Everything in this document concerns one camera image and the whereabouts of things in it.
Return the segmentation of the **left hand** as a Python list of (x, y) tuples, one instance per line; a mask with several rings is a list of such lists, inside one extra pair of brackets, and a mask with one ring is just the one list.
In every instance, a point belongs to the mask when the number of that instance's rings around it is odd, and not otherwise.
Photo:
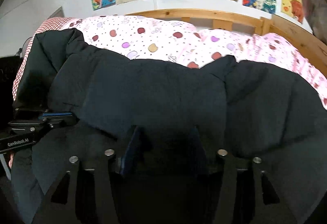
[(8, 166), (9, 166), (10, 169), (12, 168), (13, 158), (14, 158), (14, 153), (11, 153), (10, 160), (9, 160), (9, 163), (8, 163)]

